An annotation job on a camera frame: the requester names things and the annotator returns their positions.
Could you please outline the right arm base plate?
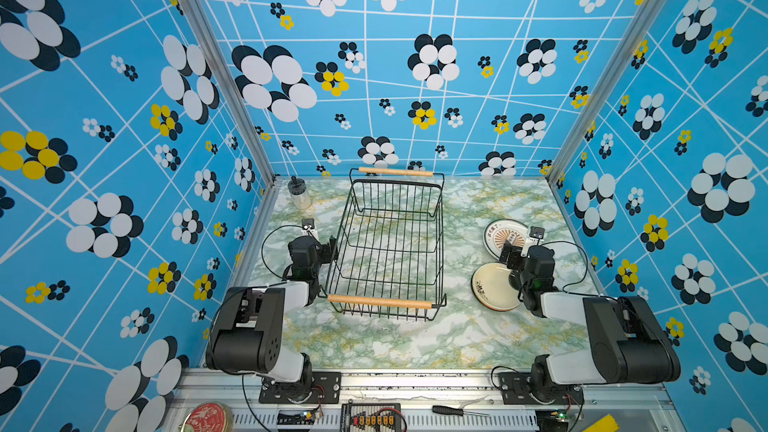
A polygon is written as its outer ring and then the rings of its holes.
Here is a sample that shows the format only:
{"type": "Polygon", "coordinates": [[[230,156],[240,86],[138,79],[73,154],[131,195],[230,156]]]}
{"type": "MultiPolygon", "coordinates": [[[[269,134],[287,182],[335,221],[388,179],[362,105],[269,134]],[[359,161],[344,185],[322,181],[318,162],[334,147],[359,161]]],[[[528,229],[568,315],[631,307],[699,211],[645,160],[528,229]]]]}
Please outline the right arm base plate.
{"type": "Polygon", "coordinates": [[[505,405],[578,406],[584,402],[584,389],[576,385],[537,383],[530,373],[500,372],[496,386],[505,405]]]}

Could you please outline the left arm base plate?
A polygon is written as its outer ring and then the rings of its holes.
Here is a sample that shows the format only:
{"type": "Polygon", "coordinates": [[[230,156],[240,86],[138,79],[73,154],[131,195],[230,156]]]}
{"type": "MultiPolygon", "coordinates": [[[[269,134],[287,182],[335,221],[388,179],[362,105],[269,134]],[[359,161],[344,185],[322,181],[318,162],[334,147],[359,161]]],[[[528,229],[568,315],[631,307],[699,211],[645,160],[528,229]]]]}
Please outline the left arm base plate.
{"type": "Polygon", "coordinates": [[[339,403],[342,374],[337,371],[315,371],[298,382],[262,381],[260,404],[335,405],[339,403]]]}

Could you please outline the cream small plate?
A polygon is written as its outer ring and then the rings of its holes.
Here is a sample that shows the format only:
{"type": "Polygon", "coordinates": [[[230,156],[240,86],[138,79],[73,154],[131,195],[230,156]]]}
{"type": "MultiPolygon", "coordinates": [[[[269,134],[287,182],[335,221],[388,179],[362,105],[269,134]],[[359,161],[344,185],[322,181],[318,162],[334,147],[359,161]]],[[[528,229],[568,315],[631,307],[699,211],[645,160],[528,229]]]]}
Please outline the cream small plate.
{"type": "Polygon", "coordinates": [[[471,287],[476,299],[488,309],[509,312],[521,302],[518,290],[510,283],[511,270],[500,263],[487,263],[472,274],[471,287]]]}

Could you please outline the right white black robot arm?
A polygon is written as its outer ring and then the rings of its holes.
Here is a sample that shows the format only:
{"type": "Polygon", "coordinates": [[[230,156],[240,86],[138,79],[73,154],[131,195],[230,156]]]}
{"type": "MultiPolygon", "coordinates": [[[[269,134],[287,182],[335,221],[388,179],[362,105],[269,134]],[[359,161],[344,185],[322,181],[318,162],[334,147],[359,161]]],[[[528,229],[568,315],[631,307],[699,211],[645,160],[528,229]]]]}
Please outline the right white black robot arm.
{"type": "Polygon", "coordinates": [[[554,285],[554,251],[543,245],[523,249],[507,243],[499,262],[510,270],[510,285],[532,315],[587,330],[587,348],[534,359],[529,388],[536,400],[553,402],[576,386],[654,385],[680,377],[674,346],[644,298],[559,289],[554,285]]]}

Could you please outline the black wire dish rack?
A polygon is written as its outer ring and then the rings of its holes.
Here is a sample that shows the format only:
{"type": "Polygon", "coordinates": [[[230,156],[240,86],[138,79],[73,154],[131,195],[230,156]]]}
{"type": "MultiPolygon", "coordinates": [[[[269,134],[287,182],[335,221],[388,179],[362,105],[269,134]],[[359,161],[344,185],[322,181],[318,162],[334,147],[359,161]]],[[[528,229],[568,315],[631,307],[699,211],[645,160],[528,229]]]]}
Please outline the black wire dish rack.
{"type": "Polygon", "coordinates": [[[434,320],[447,304],[444,175],[359,167],[349,184],[327,301],[340,314],[434,320]]]}

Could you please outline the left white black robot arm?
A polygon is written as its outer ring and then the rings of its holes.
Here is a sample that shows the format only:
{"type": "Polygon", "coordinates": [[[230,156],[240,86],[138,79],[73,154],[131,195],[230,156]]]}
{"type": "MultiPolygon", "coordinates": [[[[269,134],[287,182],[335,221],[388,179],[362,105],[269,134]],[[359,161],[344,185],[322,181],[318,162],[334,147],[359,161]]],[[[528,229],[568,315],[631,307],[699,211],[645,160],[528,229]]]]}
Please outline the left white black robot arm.
{"type": "Polygon", "coordinates": [[[288,244],[291,264],[274,285],[232,287],[216,312],[205,365],[227,375],[263,379],[281,400],[330,402],[331,385],[313,371],[309,355],[282,345],[285,314],[312,305],[320,295],[320,268],[338,257],[337,239],[325,244],[304,235],[288,244]]]}

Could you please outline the white plate orange sunburst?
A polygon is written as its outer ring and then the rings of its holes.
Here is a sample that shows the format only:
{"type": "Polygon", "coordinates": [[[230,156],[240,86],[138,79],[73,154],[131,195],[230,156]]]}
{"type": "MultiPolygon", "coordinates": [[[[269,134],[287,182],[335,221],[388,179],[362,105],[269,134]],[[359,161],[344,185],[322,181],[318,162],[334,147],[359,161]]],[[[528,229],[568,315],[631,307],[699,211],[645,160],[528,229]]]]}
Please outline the white plate orange sunburst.
{"type": "Polygon", "coordinates": [[[501,251],[507,243],[520,247],[526,252],[532,244],[529,227],[511,219],[499,219],[486,226],[483,232],[483,244],[494,259],[500,258],[501,251]]]}

